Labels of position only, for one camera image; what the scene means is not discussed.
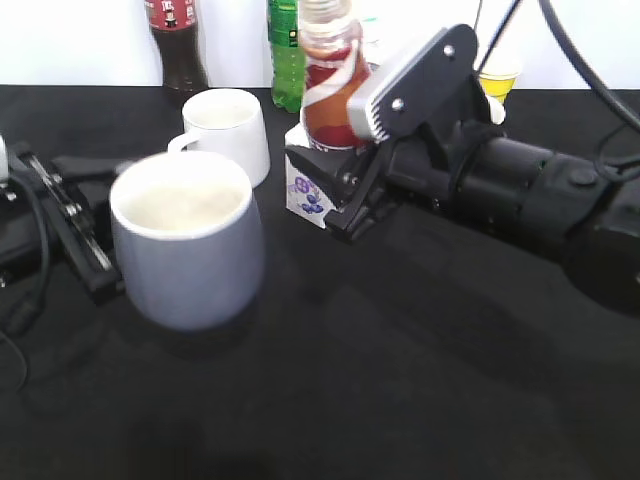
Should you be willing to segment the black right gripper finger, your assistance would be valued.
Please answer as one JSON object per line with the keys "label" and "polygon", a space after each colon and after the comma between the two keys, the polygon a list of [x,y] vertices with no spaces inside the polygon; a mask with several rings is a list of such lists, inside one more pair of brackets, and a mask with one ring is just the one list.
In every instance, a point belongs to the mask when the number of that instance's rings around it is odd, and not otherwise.
{"label": "black right gripper finger", "polygon": [[343,206],[327,213],[325,227],[334,238],[351,244],[378,223],[379,203],[379,192],[354,195]]}
{"label": "black right gripper finger", "polygon": [[287,156],[291,164],[317,185],[337,208],[343,205],[344,151],[288,146]]}

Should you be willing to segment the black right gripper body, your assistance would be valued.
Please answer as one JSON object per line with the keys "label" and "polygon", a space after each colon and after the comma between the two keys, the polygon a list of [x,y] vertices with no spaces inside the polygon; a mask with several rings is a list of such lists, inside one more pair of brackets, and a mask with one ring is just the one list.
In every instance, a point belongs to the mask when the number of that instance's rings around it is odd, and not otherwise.
{"label": "black right gripper body", "polygon": [[480,123],[459,121],[444,139],[423,124],[408,136],[350,152],[343,167],[344,203],[379,192],[378,223],[410,197],[447,204],[462,167],[479,146]]}

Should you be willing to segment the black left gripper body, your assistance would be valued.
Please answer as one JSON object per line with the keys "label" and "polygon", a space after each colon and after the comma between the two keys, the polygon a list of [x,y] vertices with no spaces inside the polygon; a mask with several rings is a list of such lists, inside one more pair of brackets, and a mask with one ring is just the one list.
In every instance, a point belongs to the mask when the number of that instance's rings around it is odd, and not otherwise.
{"label": "black left gripper body", "polygon": [[51,260],[64,258],[90,298],[104,303],[120,293],[122,277],[112,248],[109,190],[125,170],[123,159],[68,155],[41,161],[26,143],[1,146],[1,284],[40,267],[38,227],[29,202],[11,181],[18,174],[40,201]]}

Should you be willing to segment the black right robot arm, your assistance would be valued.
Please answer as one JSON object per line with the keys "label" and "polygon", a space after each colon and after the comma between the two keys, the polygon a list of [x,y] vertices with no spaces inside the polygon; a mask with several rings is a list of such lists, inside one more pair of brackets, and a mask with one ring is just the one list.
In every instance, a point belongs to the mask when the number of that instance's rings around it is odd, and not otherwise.
{"label": "black right robot arm", "polygon": [[435,214],[558,263],[603,307],[639,313],[639,184],[602,177],[587,160],[508,138],[493,124],[429,125],[363,149],[314,149],[301,126],[289,164],[327,200],[319,224],[353,242],[399,205]]}

